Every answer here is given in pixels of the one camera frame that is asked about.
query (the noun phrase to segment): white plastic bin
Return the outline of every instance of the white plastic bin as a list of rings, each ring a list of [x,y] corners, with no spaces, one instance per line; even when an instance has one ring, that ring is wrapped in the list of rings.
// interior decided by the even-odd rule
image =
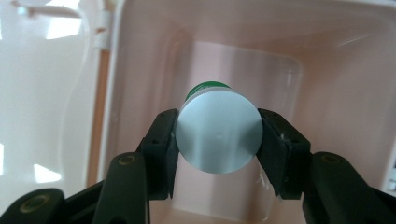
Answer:
[[[92,1],[0,1],[0,216],[86,188],[97,83]]]
[[[395,162],[396,9],[391,2],[120,1],[100,177],[135,150],[155,116],[216,80],[287,118],[387,190]],[[152,223],[304,223],[301,202],[274,200],[259,165],[209,175],[179,157],[173,201]]]

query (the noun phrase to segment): green cap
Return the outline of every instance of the green cap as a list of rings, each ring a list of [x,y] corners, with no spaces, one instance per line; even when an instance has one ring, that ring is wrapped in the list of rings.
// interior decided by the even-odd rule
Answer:
[[[194,88],[192,88],[192,90],[189,92],[189,94],[187,94],[186,100],[187,101],[190,97],[192,97],[196,92],[201,91],[203,89],[206,88],[210,88],[210,87],[225,87],[225,88],[230,88],[229,86],[227,86],[226,84],[222,83],[222,82],[217,82],[217,81],[207,81],[207,82],[203,82],[199,85],[196,85]]]

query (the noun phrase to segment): white surface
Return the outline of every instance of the white surface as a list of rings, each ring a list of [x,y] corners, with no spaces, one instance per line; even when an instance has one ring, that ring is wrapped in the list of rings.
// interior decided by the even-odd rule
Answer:
[[[82,190],[88,165],[94,4],[23,3],[31,17],[0,2],[0,214],[33,189]]]
[[[283,115],[312,151],[340,154],[369,185],[388,187],[396,134],[393,7],[152,0],[124,1],[118,13],[102,171],[114,155],[136,149],[157,114],[180,108],[196,84],[217,80]],[[256,184],[257,166],[209,175],[180,157],[174,200],[151,214],[157,223],[185,223],[171,216],[177,209],[261,223],[272,196]],[[274,200],[267,223],[304,223],[301,201]]]
[[[175,136],[181,155],[192,166],[210,174],[228,174],[256,156],[262,143],[262,117],[238,92],[206,88],[179,110]]]

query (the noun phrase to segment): plastic container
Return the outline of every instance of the plastic container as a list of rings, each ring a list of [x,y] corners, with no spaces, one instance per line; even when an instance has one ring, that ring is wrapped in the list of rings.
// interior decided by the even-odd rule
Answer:
[[[95,3],[0,2],[0,215],[34,189],[86,188]]]
[[[120,1],[100,177],[113,156],[136,149],[156,115],[216,80],[283,115],[313,152],[346,157],[386,190],[396,151],[395,30],[387,1]],[[304,223],[301,201],[274,200],[257,183],[258,167],[209,175],[180,157],[175,197],[151,204],[152,223]]]

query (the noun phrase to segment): white disc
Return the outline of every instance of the white disc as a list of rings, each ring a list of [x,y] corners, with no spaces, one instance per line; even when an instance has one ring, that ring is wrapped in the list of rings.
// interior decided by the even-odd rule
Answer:
[[[247,165],[262,143],[257,108],[232,89],[217,87],[195,93],[180,109],[177,146],[195,168],[226,174]]]

